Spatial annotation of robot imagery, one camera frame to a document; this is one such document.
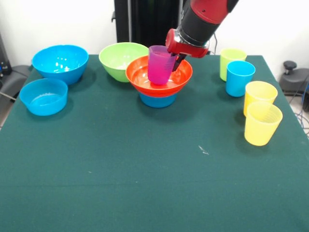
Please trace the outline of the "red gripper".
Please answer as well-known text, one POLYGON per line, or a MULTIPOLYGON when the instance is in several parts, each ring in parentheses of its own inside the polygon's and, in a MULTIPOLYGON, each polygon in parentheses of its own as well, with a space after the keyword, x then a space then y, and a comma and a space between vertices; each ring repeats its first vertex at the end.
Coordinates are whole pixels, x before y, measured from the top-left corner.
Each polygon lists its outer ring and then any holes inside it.
POLYGON ((193 45, 187 42, 177 29, 170 29, 168 31, 165 46, 167 51, 171 53, 171 56, 176 58, 172 69, 173 72, 177 70, 178 66, 186 56, 202 58, 209 50, 209 42, 206 42, 203 46, 193 45))

